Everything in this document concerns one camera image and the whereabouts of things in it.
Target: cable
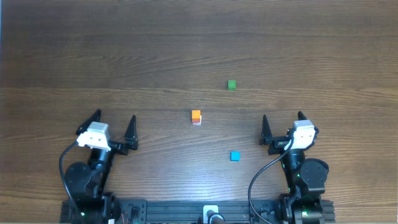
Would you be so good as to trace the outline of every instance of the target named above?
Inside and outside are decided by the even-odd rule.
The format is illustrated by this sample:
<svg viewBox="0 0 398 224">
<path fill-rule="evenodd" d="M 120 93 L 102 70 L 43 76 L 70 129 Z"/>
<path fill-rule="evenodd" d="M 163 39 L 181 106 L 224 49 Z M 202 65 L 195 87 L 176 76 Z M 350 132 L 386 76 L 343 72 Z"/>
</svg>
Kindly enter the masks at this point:
<svg viewBox="0 0 398 224">
<path fill-rule="evenodd" d="M 253 177 L 253 179 L 251 180 L 250 185 L 249 185 L 248 197 L 249 197 L 249 204 L 250 204 L 250 207 L 251 207 L 251 209 L 253 209 L 254 213 L 255 213 L 262 221 L 266 222 L 267 224 L 273 224 L 273 223 L 271 223 L 270 221 L 268 221 L 268 220 L 266 220 L 265 218 L 263 218 L 260 214 L 258 214 L 258 213 L 256 212 L 256 209 L 254 209 L 254 205 L 253 205 L 253 203 L 251 202 L 251 188 L 253 187 L 254 181 L 256 181 L 257 177 L 259 177 L 260 174 L 262 174 L 266 169 L 268 169 L 268 167 L 274 165 L 276 162 L 278 162 L 279 160 L 281 160 L 281 159 L 291 150 L 291 148 L 292 148 L 292 146 L 293 146 L 293 142 L 294 142 L 294 139 L 292 138 L 292 141 L 290 142 L 290 146 L 287 148 L 287 150 L 285 150 L 285 152 L 282 153 L 278 158 L 274 159 L 273 161 L 271 161 L 270 163 L 268 163 L 265 167 L 263 167 L 259 172 L 257 172 L 257 174 L 255 174 L 255 176 Z"/>
<path fill-rule="evenodd" d="M 61 154 L 61 156 L 60 156 L 60 162 L 59 162 L 59 165 L 60 165 L 60 175 L 61 175 L 61 179 L 62 179 L 63 186 L 65 187 L 65 190 L 67 191 L 68 197 L 69 197 L 69 199 L 70 199 L 70 203 L 71 203 L 71 205 L 72 205 L 72 208 L 75 210 L 76 215 L 79 217 L 80 223 L 81 223 L 81 224 L 85 224 L 86 222 L 84 221 L 83 217 L 80 215 L 79 208 L 77 207 L 75 201 L 74 201 L 73 198 L 72 198 L 72 195 L 70 194 L 70 191 L 69 191 L 69 188 L 68 188 L 68 185 L 67 185 L 67 181 L 65 180 L 65 174 L 63 173 L 63 168 L 62 168 L 62 167 L 63 167 L 63 158 L 64 158 L 65 155 L 69 152 L 69 150 L 71 150 L 71 149 L 72 149 L 73 147 L 75 147 L 76 145 L 77 145 L 77 141 L 74 141 L 74 142 L 73 142 L 70 146 L 68 146 L 68 147 L 63 151 L 63 153 Z"/>
</svg>

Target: wooden tabletop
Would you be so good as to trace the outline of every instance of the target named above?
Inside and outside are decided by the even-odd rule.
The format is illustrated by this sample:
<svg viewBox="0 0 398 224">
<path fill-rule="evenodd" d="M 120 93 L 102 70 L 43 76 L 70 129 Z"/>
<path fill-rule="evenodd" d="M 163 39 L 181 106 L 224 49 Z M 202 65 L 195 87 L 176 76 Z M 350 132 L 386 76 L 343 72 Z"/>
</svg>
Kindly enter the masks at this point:
<svg viewBox="0 0 398 224">
<path fill-rule="evenodd" d="M 137 116 L 139 150 L 108 181 L 118 197 L 247 200 L 275 159 L 262 115 L 281 136 L 302 110 L 336 220 L 396 222 L 397 86 L 398 1 L 3 0 L 0 222 L 58 221 L 59 155 L 97 108 L 115 140 Z M 276 164 L 253 198 L 286 192 Z"/>
</svg>

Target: orange cube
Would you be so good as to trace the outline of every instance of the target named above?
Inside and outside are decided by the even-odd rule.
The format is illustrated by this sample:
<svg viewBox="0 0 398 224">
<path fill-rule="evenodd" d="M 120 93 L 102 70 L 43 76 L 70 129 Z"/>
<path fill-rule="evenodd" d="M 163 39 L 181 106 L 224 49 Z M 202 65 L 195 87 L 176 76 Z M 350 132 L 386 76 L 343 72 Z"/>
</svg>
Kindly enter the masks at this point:
<svg viewBox="0 0 398 224">
<path fill-rule="evenodd" d="M 192 111 L 192 123 L 200 123 L 200 110 Z"/>
</svg>

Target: brown wooden surface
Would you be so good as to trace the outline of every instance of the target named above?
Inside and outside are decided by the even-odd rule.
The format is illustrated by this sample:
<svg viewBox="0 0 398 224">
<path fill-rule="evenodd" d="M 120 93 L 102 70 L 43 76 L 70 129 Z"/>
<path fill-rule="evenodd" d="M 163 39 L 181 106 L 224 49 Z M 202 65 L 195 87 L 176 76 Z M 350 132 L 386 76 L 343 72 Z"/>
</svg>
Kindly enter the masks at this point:
<svg viewBox="0 0 398 224">
<path fill-rule="evenodd" d="M 246 200 L 262 115 L 282 135 L 303 110 L 336 219 L 397 221 L 398 1 L 3 0 L 1 57 L 0 222 L 58 221 L 58 157 L 97 108 L 114 139 L 137 115 L 119 197 Z M 286 191 L 278 164 L 253 197 Z"/>
</svg>

